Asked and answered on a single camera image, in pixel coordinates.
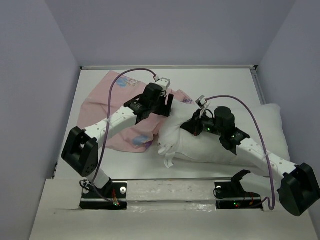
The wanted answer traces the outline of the white pillow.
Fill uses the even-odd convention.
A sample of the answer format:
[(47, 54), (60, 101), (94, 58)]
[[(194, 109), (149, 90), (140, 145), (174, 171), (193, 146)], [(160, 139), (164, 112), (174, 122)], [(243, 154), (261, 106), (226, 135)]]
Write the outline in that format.
[(211, 115), (207, 116), (195, 104), (174, 100), (170, 116), (158, 133), (158, 154), (168, 160), (247, 167), (253, 163), (241, 156), (236, 147), (244, 139), (251, 139), (268, 153), (290, 160), (277, 104), (250, 111), (211, 107), (209, 112)]

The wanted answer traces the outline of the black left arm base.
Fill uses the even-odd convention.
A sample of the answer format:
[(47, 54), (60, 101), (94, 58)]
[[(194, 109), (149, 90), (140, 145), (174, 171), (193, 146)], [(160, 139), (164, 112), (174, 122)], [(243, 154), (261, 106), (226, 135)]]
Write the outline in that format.
[(95, 189), (88, 180), (80, 180), (79, 208), (82, 210), (117, 211), (127, 209), (127, 181), (114, 180), (110, 186)]

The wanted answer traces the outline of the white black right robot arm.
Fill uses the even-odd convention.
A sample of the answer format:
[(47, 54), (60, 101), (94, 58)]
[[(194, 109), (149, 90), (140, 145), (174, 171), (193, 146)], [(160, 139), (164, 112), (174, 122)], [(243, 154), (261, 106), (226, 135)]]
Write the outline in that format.
[(266, 146), (255, 142), (247, 133), (236, 127), (235, 116), (225, 106), (217, 107), (209, 117), (205, 109), (198, 109), (181, 129), (194, 136), (207, 132), (219, 136), (219, 142), (227, 151), (241, 157), (260, 170), (269, 179), (242, 170), (232, 177), (230, 190), (235, 196), (246, 192), (270, 195), (278, 200), (291, 215), (299, 217), (320, 199), (320, 187), (314, 170), (306, 163), (300, 165), (286, 161), (267, 151)]

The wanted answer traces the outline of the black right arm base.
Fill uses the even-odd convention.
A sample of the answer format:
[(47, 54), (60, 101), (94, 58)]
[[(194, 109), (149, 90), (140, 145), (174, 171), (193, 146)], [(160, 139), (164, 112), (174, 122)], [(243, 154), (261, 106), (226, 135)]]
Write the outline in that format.
[(242, 170), (235, 174), (230, 181), (218, 181), (214, 183), (213, 196), (216, 198), (215, 207), (217, 210), (237, 209), (263, 209), (261, 196), (246, 192), (241, 180), (251, 172)]

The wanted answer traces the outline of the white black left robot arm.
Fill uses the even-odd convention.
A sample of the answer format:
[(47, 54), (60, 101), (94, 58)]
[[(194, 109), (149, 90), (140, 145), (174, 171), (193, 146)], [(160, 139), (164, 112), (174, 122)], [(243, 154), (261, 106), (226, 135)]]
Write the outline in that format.
[(169, 117), (174, 99), (173, 94), (167, 94), (170, 84), (166, 78), (150, 83), (142, 94), (126, 102), (110, 117), (84, 129), (76, 126), (70, 130), (61, 157), (93, 185), (97, 196), (108, 196), (112, 185), (111, 178), (100, 168), (99, 150), (105, 148), (107, 140), (150, 115)]

